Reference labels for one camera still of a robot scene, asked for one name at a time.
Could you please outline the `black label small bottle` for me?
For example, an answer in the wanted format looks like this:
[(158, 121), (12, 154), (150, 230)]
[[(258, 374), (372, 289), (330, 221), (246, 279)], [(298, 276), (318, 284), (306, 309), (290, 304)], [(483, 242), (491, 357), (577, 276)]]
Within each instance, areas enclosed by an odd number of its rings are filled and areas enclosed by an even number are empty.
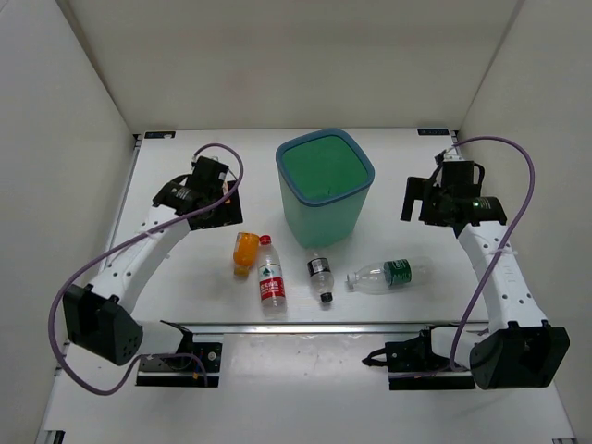
[(333, 301), (334, 277), (328, 259), (318, 251), (309, 253), (306, 263), (312, 290), (323, 304)]

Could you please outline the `green label clear bottle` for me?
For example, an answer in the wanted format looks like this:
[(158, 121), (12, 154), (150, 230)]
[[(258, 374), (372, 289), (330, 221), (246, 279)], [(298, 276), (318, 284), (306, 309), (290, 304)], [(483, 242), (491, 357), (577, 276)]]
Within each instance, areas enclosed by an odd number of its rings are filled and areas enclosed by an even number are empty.
[(379, 261), (349, 273), (346, 285), (351, 291), (386, 294), (423, 285), (433, 272), (434, 263), (425, 256)]

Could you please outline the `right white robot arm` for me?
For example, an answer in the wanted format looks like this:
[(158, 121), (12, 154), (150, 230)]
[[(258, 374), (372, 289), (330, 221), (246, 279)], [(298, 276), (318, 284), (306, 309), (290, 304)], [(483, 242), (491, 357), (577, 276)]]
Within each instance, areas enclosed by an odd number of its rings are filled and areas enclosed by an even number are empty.
[(570, 346), (563, 327), (552, 326), (527, 287), (511, 244), (498, 198), (484, 196), (485, 169), (454, 154), (439, 154), (427, 178), (407, 180), (401, 217), (450, 227), (466, 252), (487, 308), (487, 333), (435, 327), (415, 349), (416, 361), (435, 370), (447, 360), (471, 372), (481, 389), (547, 387)]

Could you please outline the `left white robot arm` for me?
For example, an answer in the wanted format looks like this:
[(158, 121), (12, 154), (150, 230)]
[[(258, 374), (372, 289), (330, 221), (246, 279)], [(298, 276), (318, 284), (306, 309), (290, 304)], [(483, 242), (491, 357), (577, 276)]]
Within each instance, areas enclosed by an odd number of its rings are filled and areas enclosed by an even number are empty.
[(138, 354), (161, 354), (174, 370), (191, 365), (189, 331), (172, 322), (133, 319), (143, 288), (169, 252), (190, 232), (239, 224), (237, 196), (228, 166), (205, 156), (193, 161), (190, 174), (170, 180), (154, 197), (139, 232), (142, 240), (109, 259), (106, 268), (84, 287), (71, 285), (63, 297), (71, 342), (115, 365)]

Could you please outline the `red label water bottle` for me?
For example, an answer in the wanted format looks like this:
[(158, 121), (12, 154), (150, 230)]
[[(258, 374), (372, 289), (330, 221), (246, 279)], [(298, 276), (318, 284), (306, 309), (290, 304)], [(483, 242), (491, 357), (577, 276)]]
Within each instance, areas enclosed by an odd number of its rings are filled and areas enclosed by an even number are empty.
[(256, 272), (260, 301), (268, 316), (280, 316), (286, 311), (286, 291), (277, 250), (269, 235), (260, 237)]

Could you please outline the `orange juice bottle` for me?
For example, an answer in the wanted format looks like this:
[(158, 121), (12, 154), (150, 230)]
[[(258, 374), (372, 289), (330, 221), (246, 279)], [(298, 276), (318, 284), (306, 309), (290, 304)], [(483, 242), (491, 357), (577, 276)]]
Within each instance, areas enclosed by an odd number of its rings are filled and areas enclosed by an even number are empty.
[(235, 241), (233, 252), (234, 275), (240, 278), (249, 276), (255, 263), (260, 244), (258, 235), (248, 232), (239, 232)]

